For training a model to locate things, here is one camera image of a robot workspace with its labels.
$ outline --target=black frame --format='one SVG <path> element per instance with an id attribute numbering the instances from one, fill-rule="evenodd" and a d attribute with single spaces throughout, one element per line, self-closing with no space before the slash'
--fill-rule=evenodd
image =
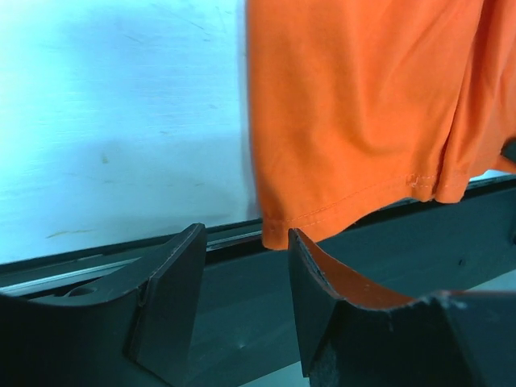
<path id="1" fill-rule="evenodd" d="M 289 231 L 301 366 L 311 387 L 516 385 L 516 292 L 411 298 Z"/>
<path id="2" fill-rule="evenodd" d="M 3 265 L 0 289 L 25 298 L 66 293 L 169 238 Z M 515 241 L 516 180 L 503 177 L 476 183 L 456 205 L 410 202 L 377 211 L 321 246 L 366 277 L 418 297 L 516 269 Z M 287 253 L 263 249 L 260 222 L 209 229 L 187 385 L 237 386 L 297 361 Z"/>

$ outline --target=black plastic part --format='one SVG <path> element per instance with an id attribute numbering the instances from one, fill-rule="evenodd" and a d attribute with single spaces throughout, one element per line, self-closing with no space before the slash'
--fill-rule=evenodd
<path id="1" fill-rule="evenodd" d="M 205 254 L 193 225 L 65 297 L 0 295 L 0 385 L 182 386 Z"/>
<path id="2" fill-rule="evenodd" d="M 513 163 L 516 163 L 516 139 L 512 139 L 505 145 L 501 150 L 501 155 Z"/>
<path id="3" fill-rule="evenodd" d="M 300 231 L 291 231 L 289 245 L 302 368 L 312 387 L 516 385 L 516 293 L 440 292 L 398 303 L 405 296 L 373 288 L 336 260 L 322 269 L 326 257 Z M 353 279 L 358 286 L 342 282 Z M 389 299 L 389 308 L 371 307 Z M 314 319 L 320 305 L 333 306 L 323 308 L 330 318 Z"/>
<path id="4" fill-rule="evenodd" d="M 239 226 L 234 225 L 234 230 L 227 227 L 227 231 L 238 235 Z M 217 230 L 208 230 L 209 240 L 218 238 Z M 427 202 L 378 211 L 320 245 L 333 256 L 341 255 L 338 257 L 342 262 L 375 282 L 419 297 L 437 289 L 469 289 L 516 269 L 515 236 L 516 180 L 509 180 L 470 189 L 464 200 L 454 205 Z M 3 265 L 0 266 L 0 287 L 39 281 L 76 268 L 83 269 L 86 264 L 95 262 L 99 265 L 113 262 L 119 252 L 124 252 L 121 259 L 126 259 L 130 248 L 156 248 L 157 245 L 150 246 L 163 242 L 163 238 L 144 240 Z M 86 259 L 93 254 L 99 255 Z M 299 361 L 287 252 L 265 251 L 260 241 L 253 241 L 208 252 L 206 262 L 210 264 L 205 267 L 202 278 L 186 385 L 236 387 Z M 27 294 L 24 297 L 39 296 Z M 9 310 L 1 310 L 0 324 L 13 318 Z M 110 311 L 113 320 L 105 322 L 91 314 L 84 321 L 88 326 L 85 331 L 97 326 L 99 334 L 77 335 L 67 333 L 68 325 L 77 327 L 79 323 L 71 315 L 67 314 L 68 321 L 64 321 L 61 313 L 49 308 L 41 310 L 44 313 L 37 317 L 27 314 L 30 320 L 19 310 L 19 314 L 15 314 L 19 319 L 10 323 L 18 329 L 0 330 L 0 342 L 6 344 L 3 352 L 6 360 L 0 364 L 0 375 L 2 367 L 16 366 L 9 363 L 8 353 L 17 339 L 6 336 L 23 332 L 31 337 L 31 331 L 36 329 L 45 332 L 33 338 L 38 345 L 66 348 L 52 338 L 62 335 L 84 348 L 82 352 L 79 349 L 69 354 L 63 352 L 62 370 L 68 367 L 68 371 L 61 371 L 60 377 L 72 378 L 74 373 L 80 377 L 86 372 L 85 368 L 101 361 L 109 365 L 103 372 L 110 369 L 114 373 L 106 379 L 119 381 L 117 372 L 127 367 L 128 358 L 120 357 L 118 349 L 94 352 L 94 348 L 106 347 L 104 342 L 112 339 L 107 334 L 109 331 L 124 332 L 124 339 L 132 335 L 135 319 L 128 318 L 123 309 L 117 318 L 113 316 L 119 310 Z M 46 356 L 43 360 L 41 356 L 32 359 L 31 364 L 60 362 Z M 117 385 L 153 386 L 158 380 L 141 369 L 131 375 L 126 384 Z M 73 378 L 66 381 L 69 385 L 81 385 L 72 382 Z"/>

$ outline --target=scratch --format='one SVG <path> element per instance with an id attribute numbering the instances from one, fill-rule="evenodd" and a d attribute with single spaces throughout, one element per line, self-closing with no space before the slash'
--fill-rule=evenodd
<path id="1" fill-rule="evenodd" d="M 387 315 L 388 315 L 388 319 L 389 319 L 389 332 L 393 333 L 394 332 L 393 316 L 391 315 L 390 312 L 387 312 Z"/>
<path id="2" fill-rule="evenodd" d="M 185 18 L 183 18 L 182 16 L 180 16 L 180 15 L 178 15 L 178 14 L 175 14 L 175 13 L 174 13 L 174 12 L 172 12 L 169 8 L 167 8 L 166 6 L 160 6 L 160 5 L 158 5 L 158 4 L 152 4 L 152 6 L 154 6 L 155 8 L 157 8 L 158 10 L 160 10 L 160 11 L 162 11 L 162 12 L 165 12 L 165 13 L 167 13 L 167 14 L 169 14 L 169 15 L 173 16 L 174 18 L 177 18 L 177 19 L 179 19 L 179 20 L 182 20 L 182 21 L 183 21 L 183 22 L 185 22 L 185 23 L 191 24 L 192 26 L 199 28 L 200 30 L 204 31 L 204 33 L 205 33 L 205 34 L 209 35 L 209 34 L 206 32 L 206 29 L 205 29 L 203 26 L 201 26 L 201 25 L 199 25 L 199 24 L 196 24 L 196 23 L 192 22 L 192 21 L 191 21 L 191 20 L 189 20 L 189 19 L 185 19 Z"/>
<path id="3" fill-rule="evenodd" d="M 64 174 L 66 176 L 76 177 L 78 179 L 86 179 L 86 180 L 91 180 L 91 181 L 101 181 L 102 183 L 115 183 L 116 182 L 114 180 L 103 180 L 103 179 L 101 179 L 99 177 L 82 175 L 82 174 L 79 174 L 79 173 L 66 172 Z"/>
<path id="4" fill-rule="evenodd" d="M 439 299 L 439 301 L 441 302 L 441 305 L 445 309 L 448 309 L 452 306 L 454 306 L 455 308 L 458 308 L 458 309 L 467 309 L 468 308 L 468 304 L 466 302 L 452 298 L 452 292 L 449 292 L 447 290 L 440 291 L 439 294 L 437 295 L 437 298 Z"/>
<path id="5" fill-rule="evenodd" d="M 94 231 L 94 230 L 58 231 L 58 232 L 54 232 L 53 234 L 50 234 L 46 239 L 54 238 L 56 236 L 61 236 L 61 235 L 67 235 L 67 234 L 84 234 L 86 232 L 91 232 L 91 231 Z"/>
<path id="6" fill-rule="evenodd" d="M 133 40 L 133 41 L 135 41 L 135 42 L 138 42 L 138 43 L 140 43 L 140 44 L 143 44 L 143 43 L 144 43 L 144 42 L 142 42 L 141 40 L 136 39 L 136 38 L 134 38 L 134 37 L 132 37 L 132 36 L 130 36 L 130 35 L 126 35 L 126 34 L 122 34 L 122 35 L 123 35 L 123 36 L 125 36 L 126 38 L 128 38 L 128 39 L 130 39 L 130 40 Z"/>
<path id="7" fill-rule="evenodd" d="M 223 15 L 220 13 L 220 8 L 218 8 L 218 6 L 216 6 L 215 8 L 217 8 L 218 18 L 220 19 L 220 23 L 223 25 L 224 35 L 227 35 L 226 23 L 224 22 Z"/>

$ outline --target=stitched hem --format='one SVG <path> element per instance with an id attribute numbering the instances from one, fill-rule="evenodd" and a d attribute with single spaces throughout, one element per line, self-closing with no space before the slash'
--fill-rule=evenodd
<path id="1" fill-rule="evenodd" d="M 300 217 L 281 220 L 265 216 L 264 246 L 274 250 L 287 248 L 287 235 L 290 228 L 300 228 L 312 240 L 318 242 L 340 233 L 366 214 L 404 198 L 415 198 L 425 202 L 435 195 L 436 200 L 442 203 L 459 202 L 468 186 L 469 175 L 456 171 L 452 176 L 454 177 L 452 183 L 436 187 L 438 189 L 436 195 L 434 188 L 437 176 L 409 173 L 360 189 L 329 206 Z"/>

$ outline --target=orange fabric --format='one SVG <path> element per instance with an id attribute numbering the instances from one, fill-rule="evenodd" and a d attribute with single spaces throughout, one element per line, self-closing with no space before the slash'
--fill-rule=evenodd
<path id="1" fill-rule="evenodd" d="M 516 172 L 516 1 L 249 0 L 264 245 L 321 240 L 402 198 Z"/>

